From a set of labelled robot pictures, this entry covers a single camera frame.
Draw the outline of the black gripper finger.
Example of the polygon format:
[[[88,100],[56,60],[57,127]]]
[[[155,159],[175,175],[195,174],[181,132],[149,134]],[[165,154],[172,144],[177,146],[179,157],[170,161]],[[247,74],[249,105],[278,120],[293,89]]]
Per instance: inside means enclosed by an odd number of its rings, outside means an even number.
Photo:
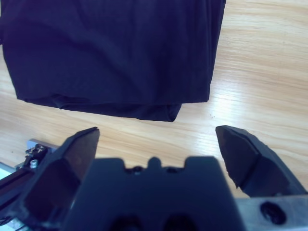
[[[248,196],[308,193],[279,156],[255,135],[227,125],[216,127],[216,135],[229,177]]]
[[[29,228],[59,228],[95,158],[97,127],[67,138],[45,157],[14,205],[14,217]]]

